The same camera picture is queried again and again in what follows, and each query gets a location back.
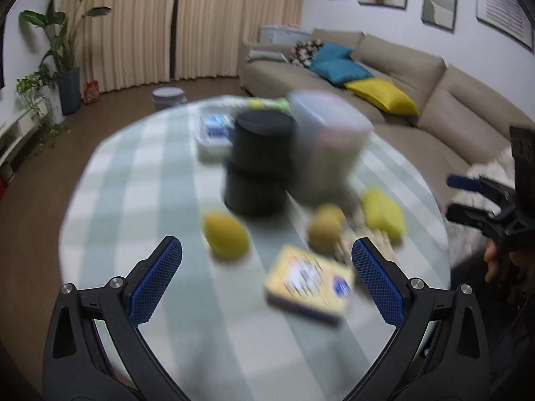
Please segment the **human hand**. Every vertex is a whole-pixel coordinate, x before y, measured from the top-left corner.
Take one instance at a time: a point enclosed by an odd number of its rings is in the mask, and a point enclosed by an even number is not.
[[[509,258],[517,267],[535,268],[535,248],[509,253]],[[489,241],[485,249],[483,260],[487,263],[485,282],[493,281],[500,273],[500,261],[496,243]]]

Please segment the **gray pillow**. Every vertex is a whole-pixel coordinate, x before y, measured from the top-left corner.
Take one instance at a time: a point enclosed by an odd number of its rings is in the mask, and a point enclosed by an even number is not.
[[[249,51],[249,55],[247,56],[245,61],[247,63],[250,63],[255,60],[272,60],[274,62],[288,63],[288,60],[286,60],[286,57],[284,57],[283,53],[252,49],[251,51]]]

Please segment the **gray planter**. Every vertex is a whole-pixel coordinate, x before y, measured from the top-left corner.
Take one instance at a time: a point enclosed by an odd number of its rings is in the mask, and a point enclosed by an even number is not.
[[[80,96],[80,68],[60,74],[60,101],[63,116],[74,113],[82,104]]]

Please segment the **white wall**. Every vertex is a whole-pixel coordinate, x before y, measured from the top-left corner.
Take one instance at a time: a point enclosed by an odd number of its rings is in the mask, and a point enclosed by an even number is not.
[[[36,71],[50,48],[44,31],[26,22],[19,22],[19,13],[23,10],[44,13],[48,2],[49,0],[16,0],[7,14],[3,49],[5,87],[0,90],[0,124],[22,109],[15,93],[17,79]],[[56,0],[56,9],[60,3],[61,0]],[[59,103],[57,96],[52,99]]]
[[[407,10],[361,6],[358,0],[304,0],[302,25],[360,30],[383,39],[441,55],[501,93],[535,120],[535,56],[505,34],[475,18],[476,0],[458,0],[455,33],[424,25],[423,0]]]

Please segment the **red object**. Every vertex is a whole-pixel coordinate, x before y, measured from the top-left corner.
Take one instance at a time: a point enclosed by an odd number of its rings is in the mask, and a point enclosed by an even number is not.
[[[100,101],[100,89],[98,81],[91,81],[86,84],[84,89],[84,104],[98,103]]]

